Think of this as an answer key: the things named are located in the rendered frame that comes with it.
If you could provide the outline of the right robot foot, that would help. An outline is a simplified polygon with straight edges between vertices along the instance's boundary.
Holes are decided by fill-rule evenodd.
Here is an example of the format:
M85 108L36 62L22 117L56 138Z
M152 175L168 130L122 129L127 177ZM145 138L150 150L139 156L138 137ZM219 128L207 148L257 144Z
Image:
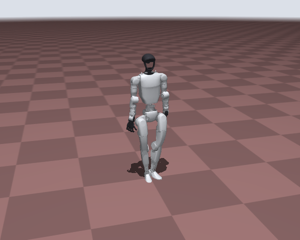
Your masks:
M151 183L152 182L152 178L150 176L150 173L149 174L148 173L146 172L146 175L145 175L145 172L144 172L144 178L145 178L146 182Z

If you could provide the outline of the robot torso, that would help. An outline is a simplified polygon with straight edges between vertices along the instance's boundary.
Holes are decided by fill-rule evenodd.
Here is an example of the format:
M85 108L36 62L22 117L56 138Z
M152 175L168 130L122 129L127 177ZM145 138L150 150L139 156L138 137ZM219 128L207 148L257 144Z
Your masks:
M145 74L144 74L145 73ZM158 111L155 109L155 103L158 102L161 89L161 76L158 72L147 75L148 72L140 73L140 82L138 84L139 96L144 104L145 109L142 111L146 122L153 122L158 119Z

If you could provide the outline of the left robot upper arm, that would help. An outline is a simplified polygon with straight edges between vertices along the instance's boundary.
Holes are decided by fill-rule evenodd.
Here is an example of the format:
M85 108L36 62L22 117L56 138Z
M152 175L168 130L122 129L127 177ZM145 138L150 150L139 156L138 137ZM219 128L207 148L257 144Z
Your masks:
M160 75L160 89L161 89L161 98L166 99L169 98L169 93L167 92L167 79L168 77L164 73L159 73Z

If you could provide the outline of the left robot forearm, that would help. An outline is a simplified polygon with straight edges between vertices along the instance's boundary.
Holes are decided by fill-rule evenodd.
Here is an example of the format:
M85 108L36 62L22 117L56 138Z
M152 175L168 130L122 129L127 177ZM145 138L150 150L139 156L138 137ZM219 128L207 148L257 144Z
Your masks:
M163 107L163 113L165 114L165 111L168 111L169 113L169 97L162 99L162 107Z

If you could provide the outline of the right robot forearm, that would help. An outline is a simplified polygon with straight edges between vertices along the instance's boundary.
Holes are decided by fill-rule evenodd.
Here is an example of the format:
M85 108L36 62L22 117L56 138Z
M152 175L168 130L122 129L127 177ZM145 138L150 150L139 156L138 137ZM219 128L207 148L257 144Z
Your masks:
M130 121L133 121L133 118L136 115L136 107L137 107L137 105L133 103L133 98L132 97L130 98L129 106L130 106L130 112L129 112L129 118L128 119Z

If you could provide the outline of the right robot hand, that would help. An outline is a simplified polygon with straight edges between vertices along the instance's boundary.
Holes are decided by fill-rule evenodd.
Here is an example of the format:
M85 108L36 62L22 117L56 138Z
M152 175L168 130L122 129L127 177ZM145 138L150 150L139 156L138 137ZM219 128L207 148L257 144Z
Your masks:
M134 126L135 124L134 124L134 122L135 122L135 117L133 117L133 121L131 121L131 120L128 120L129 122L127 123L127 127L126 127L126 129L128 130L128 131L130 131L130 132L135 132L134 131L134 129L137 131L137 129L136 129L136 127Z

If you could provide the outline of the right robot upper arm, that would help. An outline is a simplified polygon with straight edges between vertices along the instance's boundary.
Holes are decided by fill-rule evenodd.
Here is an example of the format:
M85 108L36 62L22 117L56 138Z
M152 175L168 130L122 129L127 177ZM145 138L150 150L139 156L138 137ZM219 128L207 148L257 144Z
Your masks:
M133 104L137 104L139 102L139 97L137 97L138 84L140 83L140 76L134 76L130 79L130 93L133 98Z

